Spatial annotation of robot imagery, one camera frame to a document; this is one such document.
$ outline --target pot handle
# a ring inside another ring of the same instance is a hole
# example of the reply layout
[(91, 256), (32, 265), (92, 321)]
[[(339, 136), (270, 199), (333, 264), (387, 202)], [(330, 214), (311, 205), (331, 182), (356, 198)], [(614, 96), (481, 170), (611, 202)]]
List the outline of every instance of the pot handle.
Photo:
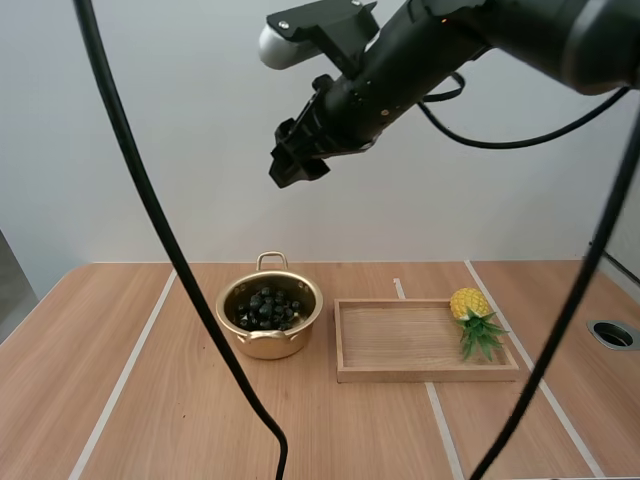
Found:
[(293, 342), (297, 337), (298, 334), (287, 337), (284, 332), (279, 330), (266, 330), (263, 332), (249, 332), (246, 337), (238, 335), (238, 340), (240, 340), (241, 343), (251, 343), (254, 340), (260, 340), (261, 338), (273, 338), (274, 340), (286, 340), (288, 338), (290, 342)]
[(256, 270), (259, 272), (262, 270), (262, 260), (264, 257), (280, 257), (282, 259), (282, 269), (289, 270), (289, 262), (287, 261), (287, 257), (284, 256), (282, 252), (264, 252), (261, 253), (258, 257), (258, 261), (256, 262)]

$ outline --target wooden tray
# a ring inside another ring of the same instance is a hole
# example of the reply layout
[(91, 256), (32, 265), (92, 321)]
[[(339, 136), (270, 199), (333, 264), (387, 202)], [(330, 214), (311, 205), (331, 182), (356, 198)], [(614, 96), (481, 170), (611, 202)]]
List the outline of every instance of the wooden tray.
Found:
[(506, 345), (462, 360), (449, 300), (336, 300), (338, 382), (504, 382), (520, 377)]

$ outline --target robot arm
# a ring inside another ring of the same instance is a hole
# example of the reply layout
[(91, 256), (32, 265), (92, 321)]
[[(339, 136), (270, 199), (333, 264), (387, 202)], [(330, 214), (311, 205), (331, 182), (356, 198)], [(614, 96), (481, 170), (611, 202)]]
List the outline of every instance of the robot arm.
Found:
[(500, 48), (584, 94), (638, 86), (640, 4), (629, 0), (407, 0), (379, 29), (375, 3), (321, 0), (267, 17), (260, 56), (283, 69), (320, 53), (342, 76), (316, 78), (297, 119), (276, 130), (279, 187), (366, 151), (452, 72)]

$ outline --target pot rim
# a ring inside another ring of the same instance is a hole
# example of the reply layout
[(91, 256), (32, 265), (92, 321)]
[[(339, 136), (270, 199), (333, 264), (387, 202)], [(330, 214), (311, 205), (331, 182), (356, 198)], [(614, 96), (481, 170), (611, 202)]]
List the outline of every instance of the pot rim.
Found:
[(320, 288), (313, 280), (310, 280), (307, 277), (303, 277), (302, 275), (299, 275), (297, 273), (293, 273), (289, 270), (278, 270), (278, 269), (259, 270), (259, 271), (250, 273), (249, 275), (245, 275), (244, 277), (240, 277), (239, 279), (229, 283), (226, 287), (222, 289), (222, 291), (218, 295), (218, 298), (216, 300), (216, 318), (227, 328), (227, 330), (232, 331), (233, 333), (235, 333), (236, 335), (239, 335), (242, 338), (249, 337), (253, 333), (248, 330), (243, 330), (240, 327), (237, 327), (227, 318), (226, 314), (224, 313), (224, 302), (231, 295), (233, 290), (239, 285), (245, 282), (254, 280), (256, 278), (271, 277), (271, 276), (289, 277), (308, 285), (311, 291), (313, 292), (314, 298), (316, 299), (316, 305), (313, 311), (311, 312), (311, 314), (307, 317), (307, 319), (297, 327), (292, 328), (290, 330), (285, 330), (284, 332), (280, 330), (264, 330), (264, 331), (261, 331), (261, 333), (277, 332), (277, 334), (282, 334), (283, 338), (289, 338), (289, 337), (293, 337), (294, 335), (301, 332), (305, 328), (311, 326), (313, 322), (316, 321), (316, 318), (318, 318), (318, 316), (320, 315), (320, 311), (322, 310), (324, 299), (322, 297), (322, 292), (320, 292)]

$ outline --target table surface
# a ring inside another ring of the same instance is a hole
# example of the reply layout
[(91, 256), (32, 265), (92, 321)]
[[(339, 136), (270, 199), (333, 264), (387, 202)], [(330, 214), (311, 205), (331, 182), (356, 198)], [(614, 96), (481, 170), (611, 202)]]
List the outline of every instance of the table surface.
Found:
[[(289, 439), (285, 478), (468, 478), (523, 386), (338, 384), (335, 298), (397, 298), (400, 285), (407, 298), (442, 298), (479, 284), (527, 371), (578, 266), (292, 264), (325, 297), (310, 344), (277, 361), (239, 354)], [(193, 265), (211, 305), (253, 268)], [(600, 345), (585, 326), (594, 319), (640, 328), (640, 306), (598, 275), (486, 478), (640, 476), (640, 351)], [(0, 478), (272, 479), (277, 454), (170, 265), (74, 270), (0, 346)]]

